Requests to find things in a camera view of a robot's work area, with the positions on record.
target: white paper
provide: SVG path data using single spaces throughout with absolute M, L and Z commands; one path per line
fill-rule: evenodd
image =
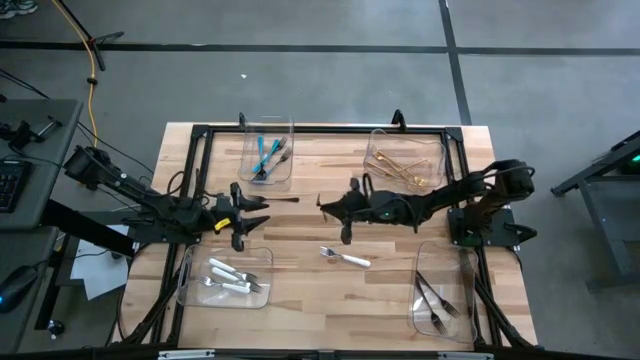
M 111 229 L 126 235 L 128 226 L 112 225 Z M 90 242 L 80 240 L 76 256 L 87 254 L 100 254 L 105 249 L 95 246 Z M 71 268 L 71 279 L 82 279 L 87 294 L 91 300 L 106 292 L 127 283 L 128 266 L 125 257 L 113 259 L 111 252 L 107 251 L 98 256 L 83 256 L 75 259 Z

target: concrete floor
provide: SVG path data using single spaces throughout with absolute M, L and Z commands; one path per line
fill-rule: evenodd
M 96 35 L 122 41 L 219 44 L 444 45 L 437 0 L 69 0 Z M 450 0 L 458 46 L 640 47 L 633 0 Z M 0 38 L 75 41 L 48 2 L 0 21 Z M 104 54 L 94 100 L 100 136 L 155 164 L 165 123 L 291 114 L 297 121 L 460 124 L 447 55 L 330 53 Z M 461 56 L 474 125 L 488 125 L 498 158 L 537 169 L 538 191 L 513 205 L 539 235 L 523 246 L 524 277 L 539 343 L 551 350 L 640 357 L 640 290 L 590 295 L 585 281 L 609 268 L 582 199 L 548 189 L 638 130 L 637 57 Z M 86 101 L 86 54 L 1 50 L 0 67 L 55 98 Z M 36 95 L 5 81 L 9 98 Z M 81 120 L 88 124 L 86 109 Z M 80 135 L 77 143 L 86 142 Z M 136 164 L 112 154 L 125 171 Z M 54 198 L 80 209 L 121 206 L 61 177 Z M 22 351 L 104 344 L 117 293 L 94 302 L 70 291 L 56 308 L 67 333 L 30 333 Z

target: transparent container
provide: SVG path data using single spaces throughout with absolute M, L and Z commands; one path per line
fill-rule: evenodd
M 229 283 L 229 280 L 214 275 L 209 258 L 215 258 L 242 273 L 251 273 L 258 277 L 257 284 L 261 293 L 247 295 L 224 289 L 220 286 L 205 286 L 194 277 L 207 276 L 216 282 Z M 190 246 L 184 255 L 178 282 L 178 303 L 183 306 L 203 306 L 219 308 L 260 309 L 267 305 L 273 279 L 273 254 L 267 248 L 245 249 L 236 252 L 233 249 L 213 248 L 204 245 Z
M 466 257 L 468 262 L 463 261 L 462 257 Z M 446 328 L 446 334 L 440 333 L 431 321 L 429 307 L 424 304 L 422 295 L 414 285 L 409 312 L 418 332 L 459 343 L 473 343 L 477 335 L 473 322 L 474 273 L 477 265 L 478 258 L 475 252 L 469 249 L 432 242 L 420 245 L 416 270 L 420 271 L 435 292 L 453 305 L 460 315 L 457 318 L 451 316 L 442 307 L 440 299 L 427 286 L 422 285 L 429 304 Z
M 363 166 L 374 179 L 382 180 L 387 190 L 426 194 L 444 179 L 444 154 L 440 141 L 418 141 L 375 129 L 369 136 Z
M 238 177 L 251 190 L 283 191 L 291 187 L 293 129 L 290 116 L 259 116 L 253 121 L 247 118 Z M 287 153 L 290 156 L 281 161 Z

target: wooden table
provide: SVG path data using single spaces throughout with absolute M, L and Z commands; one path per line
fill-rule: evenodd
M 169 123 L 160 149 L 153 187 L 164 192 L 169 178 L 184 167 L 191 123 Z M 463 127 L 470 170 L 494 161 L 489 129 Z M 425 140 L 425 135 L 403 135 Z M 461 344 L 416 332 L 408 319 L 412 266 L 424 241 L 450 243 L 444 211 L 425 222 L 418 234 L 402 226 L 354 224 L 353 243 L 341 244 L 337 221 L 324 222 L 316 207 L 318 192 L 324 202 L 337 200 L 349 178 L 362 175 L 368 136 L 356 134 L 296 134 L 293 181 L 287 196 L 299 204 L 272 203 L 254 214 L 271 219 L 254 230 L 247 247 L 268 247 L 274 254 L 274 286 L 269 305 L 261 310 L 186 307 L 180 347 L 341 350 L 463 350 Z M 206 184 L 209 192 L 229 191 L 237 181 L 243 134 L 216 134 Z M 200 163 L 200 146 L 196 164 Z M 459 178 L 457 161 L 455 172 Z M 230 247 L 229 234 L 208 233 L 203 243 Z M 363 271 L 348 264 L 330 264 L 319 254 L 320 245 L 344 249 L 371 260 Z M 128 334 L 156 300 L 167 245 L 149 246 L 132 266 L 122 305 L 123 328 Z M 536 337 L 522 274 L 513 254 L 487 248 L 493 292 L 497 303 L 530 342 Z M 165 317 L 168 333 L 174 301 Z M 489 339 L 484 307 L 479 305 L 482 333 Z

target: keyboard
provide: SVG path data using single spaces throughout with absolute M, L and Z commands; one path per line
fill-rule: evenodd
M 0 160 L 0 213 L 13 212 L 30 169 L 28 161 Z

